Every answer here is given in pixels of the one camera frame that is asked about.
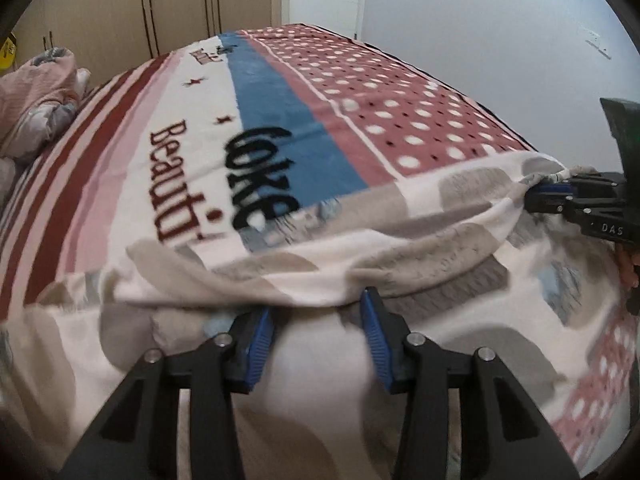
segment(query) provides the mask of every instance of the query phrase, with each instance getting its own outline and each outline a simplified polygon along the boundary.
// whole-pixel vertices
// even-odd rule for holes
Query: blue gripper pad
[[[232,392],[247,394],[260,381],[273,341],[271,309],[263,307],[236,317],[229,333],[236,347],[225,364],[225,379]]]
[[[378,378],[389,393],[406,392],[415,379],[415,364],[404,354],[410,333],[404,318],[386,310],[375,287],[363,291],[360,316]]]

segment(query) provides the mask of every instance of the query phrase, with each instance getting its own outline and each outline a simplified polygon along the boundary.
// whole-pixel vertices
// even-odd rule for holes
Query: gray pattern patch
[[[418,238],[437,233],[450,225],[473,218],[480,213],[484,213],[490,207],[491,204],[485,202],[437,213],[435,215],[407,218],[404,221],[378,228],[377,231],[388,236],[417,240]]]
[[[545,175],[564,170],[560,164],[542,156],[528,158],[522,163],[522,174],[542,173]]]
[[[444,211],[496,200],[509,192],[513,181],[499,168],[476,168],[444,178],[438,184]]]
[[[500,356],[538,406],[553,398],[554,383],[564,379],[538,346],[510,327],[482,328],[442,344],[447,350],[465,354],[482,346]]]
[[[513,231],[507,235],[507,241],[516,249],[541,240],[545,235],[545,223],[540,217],[530,215],[523,211],[516,222]]]
[[[493,256],[464,274],[434,287],[402,298],[385,298],[390,312],[401,314],[409,326],[419,325],[452,308],[485,294],[505,290],[509,271]],[[357,303],[340,309],[343,322],[362,326]]]

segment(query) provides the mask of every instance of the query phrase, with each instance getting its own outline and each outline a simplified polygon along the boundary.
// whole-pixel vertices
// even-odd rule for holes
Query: white dot
[[[455,158],[456,160],[464,160],[466,158],[465,154],[462,153],[461,150],[452,146],[449,146],[447,148],[447,155],[449,155],[451,158]]]
[[[382,126],[377,126],[375,124],[371,126],[367,126],[365,130],[367,130],[370,134],[373,134],[373,135],[380,135],[385,133],[385,129]]]
[[[598,407],[599,407],[599,403],[597,400],[594,400],[591,403],[591,406],[589,406],[589,418],[593,418],[596,413],[598,413]]]
[[[358,103],[356,101],[354,101],[353,99],[343,99],[342,100],[342,106],[344,107],[345,110],[347,110],[348,112],[354,112],[356,111],[358,108],[360,108],[360,106],[358,105]]]
[[[402,166],[403,168],[415,169],[420,167],[420,161],[417,158],[407,155],[398,157],[398,164],[400,164],[400,166]]]
[[[404,140],[414,146],[420,146],[421,144],[424,144],[424,141],[420,137],[416,137],[415,135],[408,135],[404,138]]]
[[[578,402],[574,404],[574,408],[571,412],[571,418],[576,420],[582,414],[582,410],[584,410],[584,399],[579,399]]]

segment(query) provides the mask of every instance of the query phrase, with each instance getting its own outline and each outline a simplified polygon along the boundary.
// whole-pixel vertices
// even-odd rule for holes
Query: blanket
[[[0,220],[0,319],[140,238],[259,230],[512,150],[530,146],[473,99],[361,42],[305,25],[199,41],[97,89],[21,178]]]
[[[52,283],[2,326],[5,402],[60,467],[143,351],[193,349],[251,305],[272,304],[281,315],[262,381],[234,398],[248,478],[388,478],[404,399],[381,391],[354,311],[373,285],[444,348],[494,348],[585,469],[638,381],[638,326],[609,245],[523,211],[526,190],[550,174],[569,172],[507,152],[260,228],[174,247],[139,240]],[[455,402],[451,426],[453,471]],[[627,429],[616,428],[618,445]]]

